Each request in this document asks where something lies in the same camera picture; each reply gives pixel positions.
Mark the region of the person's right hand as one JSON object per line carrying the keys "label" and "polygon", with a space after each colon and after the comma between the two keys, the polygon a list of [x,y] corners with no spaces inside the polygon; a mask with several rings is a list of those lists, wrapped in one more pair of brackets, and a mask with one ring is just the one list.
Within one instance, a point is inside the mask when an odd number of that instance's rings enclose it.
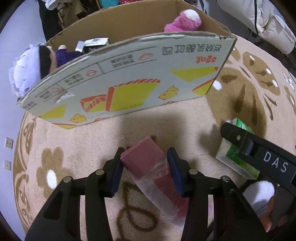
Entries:
{"label": "person's right hand", "polygon": [[279,206],[277,199],[277,195],[271,197],[267,204],[267,210],[260,219],[266,232],[273,230],[277,226],[283,226],[290,219],[290,215],[283,214],[284,210]]}

